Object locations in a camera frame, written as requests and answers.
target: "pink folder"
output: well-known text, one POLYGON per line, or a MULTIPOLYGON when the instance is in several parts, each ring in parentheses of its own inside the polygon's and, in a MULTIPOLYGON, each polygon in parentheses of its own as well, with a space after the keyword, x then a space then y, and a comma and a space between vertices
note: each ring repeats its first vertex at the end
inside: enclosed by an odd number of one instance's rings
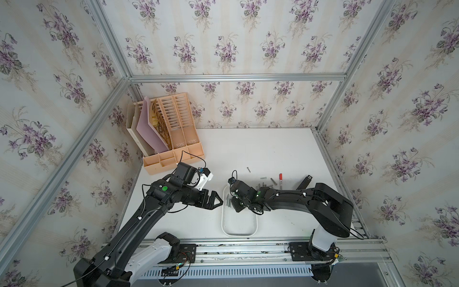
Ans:
POLYGON ((155 128, 151 125, 149 114, 151 110, 151 101, 148 97, 144 98, 142 111, 140 112, 139 123, 137 124, 137 131, 142 138, 155 149, 157 153, 167 152, 169 150, 167 144, 162 137, 158 134, 155 128))

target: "floral wallpaper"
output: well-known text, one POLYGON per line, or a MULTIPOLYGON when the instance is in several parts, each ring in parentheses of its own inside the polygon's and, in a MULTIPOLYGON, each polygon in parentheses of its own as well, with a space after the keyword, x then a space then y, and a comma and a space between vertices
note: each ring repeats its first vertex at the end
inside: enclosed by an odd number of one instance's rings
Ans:
POLYGON ((398 0, 322 131, 408 287, 459 286, 457 11, 398 0))
MULTIPOLYGON (((337 73, 346 70, 381 2, 113 0, 102 6, 136 74, 337 73)), ((399 10, 390 35, 417 14, 416 4, 399 10)), ((75 43, 73 52, 67 49, 72 59, 75 43)))
POLYGON ((143 96, 187 92, 198 128, 315 127, 337 81, 142 84, 143 96))
MULTIPOLYGON (((121 76, 85 1, 2 1, 0 41, 3 240, 121 76)), ((141 160, 123 129, 130 101, 114 107, 0 286, 67 283, 113 235, 141 160)))

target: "purple flower pattern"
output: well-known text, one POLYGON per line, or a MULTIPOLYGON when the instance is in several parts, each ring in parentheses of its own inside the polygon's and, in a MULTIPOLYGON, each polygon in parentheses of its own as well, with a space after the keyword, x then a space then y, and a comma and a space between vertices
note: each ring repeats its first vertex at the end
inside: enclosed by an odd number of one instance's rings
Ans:
POLYGON ((222 101, 218 111, 222 113, 222 119, 229 123, 233 121, 233 113, 237 110, 236 106, 229 101, 222 101))
POLYGON ((236 128, 248 129, 251 121, 238 122, 236 128))
POLYGON ((436 84, 432 90, 423 91, 420 96, 414 98, 413 104, 415 108, 412 110, 406 110, 400 118, 403 118, 403 122, 400 124, 400 128, 404 128, 406 131, 420 131, 420 124, 424 126, 431 125, 434 120, 442 120, 443 115, 448 110, 448 103, 451 96, 456 99, 459 98, 459 90, 452 90, 449 92, 443 92, 444 86, 442 84, 436 84))
POLYGON ((36 91, 35 83, 37 82, 33 76, 34 72, 28 72, 25 69, 29 65, 24 65, 18 60, 18 54, 14 52, 14 46, 17 41, 11 36, 10 33, 6 33, 0 45, 0 72, 8 76, 4 80, 7 82, 14 82, 14 85, 19 89, 23 80, 30 86, 32 91, 36 91))
POLYGON ((110 219, 104 223, 104 227, 101 229, 102 233, 106 236, 106 241, 110 241, 115 234, 116 227, 119 223, 118 214, 115 213, 110 219))
POLYGON ((208 128, 208 129, 221 129, 222 125, 219 122, 216 122, 214 120, 208 120, 206 128, 208 128))
POLYGON ((174 95, 177 93, 177 86, 180 86, 180 83, 162 83, 161 86, 168 95, 174 95))
POLYGON ((196 123, 200 123, 202 120, 202 112, 206 109, 203 105, 196 103, 195 101, 190 101, 191 114, 196 123))
POLYGON ((349 63, 351 62, 352 56, 354 56, 354 52, 357 49, 357 46, 359 44, 359 41, 362 37, 358 36, 355 39, 355 43, 352 43, 346 50, 346 53, 343 54, 344 57, 346 57, 345 61, 341 62, 340 70, 345 72, 346 68, 349 66, 349 63))
POLYGON ((371 176, 373 174, 373 170, 376 167, 373 165, 373 156, 367 152, 364 155, 359 154, 357 158, 357 163, 352 168, 352 175, 353 178, 361 178, 363 174, 368 174, 371 176))
POLYGON ((144 36, 137 35, 134 40, 131 38, 126 38, 126 51, 128 52, 129 58, 135 59, 135 68, 140 70, 143 74, 150 74, 150 64, 152 63, 151 60, 151 53, 148 50, 142 40, 145 39, 144 36))
POLYGON ((417 231, 424 233, 424 238, 429 241, 436 241, 443 247, 446 241, 451 247, 459 247, 459 214, 455 206, 445 205, 435 207, 438 218, 426 216, 420 218, 423 224, 417 231))
POLYGON ((413 20, 414 17, 418 14, 416 10, 418 8, 418 3, 414 0, 409 0, 408 5, 399 2, 394 5, 394 8, 391 11, 391 20, 387 27, 384 27, 384 33, 382 37, 387 37, 384 43, 390 43, 395 39, 395 35, 399 34, 399 29, 404 25, 408 20, 413 20))
POLYGON ((308 30, 307 23, 313 21, 313 14, 318 10, 319 0, 293 0, 293 7, 290 13, 295 15, 295 19, 290 22, 288 31, 292 33, 292 38, 301 37, 305 30, 308 30))
POLYGON ((252 99, 253 90, 255 89, 255 82, 237 82, 236 90, 239 91, 237 100, 241 101, 241 104, 249 102, 252 99))
POLYGON ((444 258, 431 258, 421 252, 417 261, 414 264, 409 261, 409 264, 404 266, 411 273, 407 276, 411 283, 416 285, 422 283, 432 287, 454 286, 453 282, 449 279, 453 271, 445 267, 446 260, 444 258))
POLYGON ((281 49, 285 48, 285 42, 282 39, 282 36, 278 37, 275 31, 273 34, 271 34, 268 31, 268 33, 266 34, 266 40, 263 43, 261 43, 260 46, 264 53, 263 64, 266 65, 266 63, 268 63, 269 69, 277 63, 277 54, 281 49))
MULTIPOLYGON (((17 267, 21 263, 20 260, 13 261, 13 267, 17 267)), ((3 287, 33 287, 39 285, 40 278, 38 272, 32 274, 32 272, 26 276, 22 274, 18 269, 8 270, 2 280, 3 287)))
POLYGON ((442 40, 438 41, 435 47, 431 47, 431 53, 427 55, 426 60, 433 59, 433 63, 428 66, 429 68, 438 68, 440 65, 447 65, 446 58, 453 58, 452 53, 456 48, 459 48, 459 17, 445 22, 447 26, 442 29, 440 36, 442 40))
POLYGON ((341 174, 345 174, 346 173, 346 169, 347 169, 346 158, 344 157, 343 154, 341 156, 339 156, 339 157, 335 157, 335 165, 336 165, 336 168, 338 169, 338 171, 341 174))
POLYGON ((270 122, 268 128, 282 128, 283 120, 270 122))
POLYGON ((49 133, 50 126, 39 121, 30 121, 22 118, 26 114, 25 107, 15 112, 13 109, 12 118, 14 125, 5 124, 0 128, 0 133, 10 138, 7 151, 17 152, 20 160, 33 154, 36 158, 36 165, 48 170, 48 165, 58 166, 64 155, 61 152, 62 144, 56 145, 56 137, 49 133))
POLYGON ((196 62, 195 55, 197 54, 194 46, 191 44, 190 39, 193 38, 193 35, 185 34, 183 38, 174 37, 174 56, 180 58, 179 60, 179 69, 183 69, 185 74, 190 74, 193 72, 193 65, 196 62))
POLYGON ((286 82, 277 82, 274 85, 274 90, 276 90, 276 94, 274 95, 274 100, 279 104, 283 103, 290 95, 291 90, 293 89, 293 82, 286 81, 286 82))
POLYGON ((364 203, 368 205, 368 199, 362 195, 360 188, 351 190, 351 194, 358 209, 362 209, 364 203))
POLYGON ((234 44, 234 39, 237 35, 230 33, 228 37, 219 36, 218 43, 215 45, 215 55, 220 57, 220 60, 217 62, 218 68, 222 69, 222 73, 229 73, 231 68, 234 67, 233 63, 236 61, 236 45, 234 44))
POLYGON ((96 206, 111 206, 113 202, 116 204, 116 196, 110 191, 109 184, 108 180, 102 180, 100 185, 92 187, 93 191, 90 194, 95 199, 96 206))
POLYGON ((206 95, 206 98, 209 97, 210 100, 213 100, 215 98, 215 90, 217 88, 217 85, 220 85, 220 82, 201 83, 201 87, 204 88, 204 94, 206 95))
POLYGON ((158 29, 158 22, 156 17, 156 5, 159 5, 159 0, 134 0, 132 6, 139 10, 140 19, 144 23, 145 28, 150 27, 155 33, 158 29))
POLYGON ((370 98, 374 101, 378 99, 384 99, 383 93, 390 94, 392 88, 398 87, 398 83, 402 79, 403 69, 412 67, 408 61, 400 63, 399 59, 393 58, 390 64, 387 64, 379 71, 379 81, 371 86, 370 98))
POLYGON ((121 145, 116 145, 114 148, 115 154, 118 156, 118 161, 126 163, 128 166, 131 166, 133 163, 132 157, 129 154, 128 143, 122 142, 121 145))
POLYGON ((48 209, 48 215, 56 214, 56 211, 61 213, 62 216, 72 217, 72 211, 77 209, 80 211, 80 200, 72 195, 68 191, 67 187, 61 188, 57 196, 54 198, 53 202, 48 209))
POLYGON ((86 160, 88 166, 94 163, 99 173, 102 172, 102 169, 107 170, 108 166, 108 155, 105 153, 105 148, 101 143, 101 141, 94 139, 94 141, 90 143, 88 150, 83 154, 83 159, 86 160))
POLYGON ((375 135, 385 135, 387 133, 387 128, 392 126, 391 123, 387 122, 387 112, 380 110, 377 114, 371 114, 368 121, 368 125, 365 127, 364 141, 372 141, 375 138, 375 135))
POLYGON ((285 109, 287 110, 287 119, 293 122, 300 111, 304 110, 304 104, 300 104, 298 101, 291 101, 290 105, 285 109))
POLYGON ((53 5, 39 3, 37 8, 43 13, 43 23, 45 29, 50 31, 51 41, 61 41, 64 46, 62 52, 67 59, 81 66, 81 62, 84 62, 83 48, 77 45, 79 38, 73 30, 74 25, 53 5))
POLYGON ((340 27, 343 26, 343 31, 351 28, 354 20, 358 19, 357 15, 362 10, 365 4, 370 4, 371 0, 345 0, 343 2, 343 16, 340 17, 340 27))
POLYGON ((405 219, 409 216, 404 212, 406 203, 402 202, 402 197, 396 196, 390 198, 385 196, 383 200, 383 205, 378 206, 376 213, 376 221, 379 223, 387 223, 388 221, 398 221, 400 226, 405 225, 405 219))
POLYGON ((386 164, 383 168, 386 170, 381 177, 385 177, 387 182, 393 182, 398 185, 398 180, 408 181, 410 178, 416 180, 416 176, 421 173, 423 164, 435 167, 431 158, 421 157, 419 151, 414 147, 409 152, 402 151, 392 155, 395 160, 393 164, 386 164))
POLYGON ((103 51, 102 43, 97 44, 97 51, 92 51, 92 56, 95 58, 95 68, 99 72, 99 76, 104 75, 107 84, 115 88, 118 83, 118 77, 115 76, 115 68, 113 67, 113 61, 103 51))
POLYGON ((65 247, 59 251, 59 255, 66 258, 67 267, 85 255, 88 256, 91 251, 95 251, 95 243, 89 240, 86 232, 88 232, 86 228, 76 230, 73 239, 70 238, 69 241, 64 242, 65 247))
POLYGON ((255 112, 255 118, 258 122, 264 122, 266 115, 271 110, 271 105, 269 103, 265 103, 264 101, 257 101, 257 105, 253 108, 255 112))
POLYGON ((352 104, 358 103, 358 97, 360 97, 361 94, 358 93, 357 90, 358 90, 358 86, 355 83, 352 83, 351 86, 348 89, 346 89, 346 91, 344 92, 344 99, 341 103, 342 113, 347 113, 347 111, 349 110, 349 107, 352 104))
POLYGON ((249 31, 257 27, 259 19, 258 11, 260 11, 262 4, 266 4, 268 0, 243 0, 239 2, 241 8, 244 9, 244 27, 249 25, 249 31))
POLYGON ((194 0, 188 2, 192 9, 195 9, 196 18, 196 27, 199 28, 199 25, 202 25, 202 30, 205 31, 209 29, 210 26, 210 16, 209 11, 212 4, 215 4, 215 0, 194 0))
POLYGON ((352 129, 349 127, 349 124, 340 128, 340 134, 336 138, 337 149, 342 148, 342 146, 346 143, 350 144, 352 142, 351 138, 353 138, 354 136, 351 133, 352 129))
POLYGON ((320 98, 327 86, 330 86, 332 81, 312 81, 311 86, 313 91, 311 93, 311 98, 314 101, 315 99, 320 98))
POLYGON ((80 76, 72 73, 72 70, 70 70, 70 73, 59 71, 58 75, 54 74, 54 79, 61 86, 61 97, 73 100, 77 104, 77 108, 82 112, 92 114, 91 98, 84 93, 83 79, 80 76))
POLYGON ((303 73, 309 73, 317 68, 317 63, 322 60, 322 56, 327 49, 325 39, 330 36, 329 34, 324 34, 320 38, 312 36, 311 42, 304 46, 304 51, 301 55, 306 56, 306 58, 300 64, 300 69, 303 70, 303 73))

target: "black object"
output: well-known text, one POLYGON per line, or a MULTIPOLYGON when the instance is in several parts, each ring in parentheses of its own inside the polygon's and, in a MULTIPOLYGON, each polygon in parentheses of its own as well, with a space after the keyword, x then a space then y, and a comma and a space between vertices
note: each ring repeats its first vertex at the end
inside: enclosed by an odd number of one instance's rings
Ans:
MULTIPOLYGON (((124 271, 135 249, 158 220, 177 202, 187 205, 215 209, 223 200, 215 191, 202 191, 189 186, 197 169, 180 162, 173 174, 153 182, 144 201, 126 225, 92 259, 82 258, 73 268, 78 287, 129 287, 130 274, 124 271)), ((174 236, 165 236, 176 244, 174 236)))
POLYGON ((300 183, 300 185, 297 187, 297 190, 302 190, 306 189, 308 185, 311 183, 311 180, 313 179, 312 176, 308 175, 303 179, 303 181, 300 183))
POLYGON ((303 190, 277 190, 260 187, 256 191, 241 180, 228 179, 233 206, 248 208, 256 214, 276 209, 300 210, 311 213, 320 225, 337 237, 349 237, 353 204, 325 183, 303 190))

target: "metal bar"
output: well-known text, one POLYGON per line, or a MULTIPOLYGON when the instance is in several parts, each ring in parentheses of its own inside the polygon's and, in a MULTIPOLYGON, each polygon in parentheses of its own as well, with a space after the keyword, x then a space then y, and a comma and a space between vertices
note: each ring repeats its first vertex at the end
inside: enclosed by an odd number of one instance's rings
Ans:
POLYGON ((213 74, 213 75, 133 75, 132 83, 168 82, 238 82, 238 81, 343 81, 345 73, 284 73, 284 74, 213 74))
POLYGON ((357 71, 361 61, 364 59, 368 49, 371 46, 371 43, 373 42, 376 35, 378 34, 378 31, 384 24, 386 17, 390 14, 392 6, 394 6, 394 3, 395 0, 384 0, 379 6, 379 9, 376 12, 375 17, 371 21, 370 26, 367 32, 365 33, 365 36, 363 36, 362 38, 361 44, 357 48, 357 51, 354 53, 354 57, 352 58, 351 63, 349 64, 346 70, 347 78, 343 80, 343 82, 339 85, 338 89, 336 89, 329 104, 325 108, 324 113, 320 118, 319 123, 317 124, 317 130, 321 131, 330 119, 331 113, 335 109, 336 104, 341 99, 341 96, 345 88, 348 86, 349 82, 351 81, 352 77, 357 71))
POLYGON ((328 167, 328 170, 330 171, 330 174, 333 178, 333 181, 336 185, 336 188, 338 189, 338 192, 340 192, 342 195, 346 196, 349 200, 352 201, 354 204, 354 213, 357 215, 358 220, 360 221, 360 224, 362 226, 362 229, 364 230, 365 234, 367 237, 370 237, 370 233, 368 231, 368 227, 365 224, 365 221, 363 219, 362 214, 360 213, 360 210, 357 207, 354 198, 352 197, 352 193, 350 192, 349 188, 347 187, 344 179, 340 176, 340 173, 338 171, 338 168, 333 161, 330 152, 328 151, 328 148, 324 142, 324 139, 320 132, 314 131, 313 130, 313 135, 316 139, 317 145, 319 146, 319 150, 322 153, 322 157, 325 160, 325 164, 328 167))
POLYGON ((132 75, 132 71, 123 55, 112 27, 108 22, 105 11, 101 6, 101 2, 98 0, 87 0, 87 3, 89 10, 94 17, 94 21, 97 23, 101 36, 104 39, 105 45, 114 57, 113 61, 118 66, 118 70, 123 77, 130 77, 132 75))
POLYGON ((405 287, 405 283, 393 262, 380 262, 378 266, 387 287, 405 287))
POLYGON ((29 206, 27 206, 17 223, 13 226, 10 233, 8 233, 6 238, 2 241, 0 244, 0 274, 4 274, 9 264, 27 241, 35 226, 42 219, 43 214, 46 212, 55 194, 62 187, 77 163, 81 160, 82 154, 86 151, 94 136, 101 129, 113 107, 116 106, 119 99, 126 91, 128 85, 128 78, 122 78, 118 82, 115 89, 97 111, 97 114, 91 119, 67 152, 66 157, 62 160, 59 167, 54 170, 41 190, 29 206))

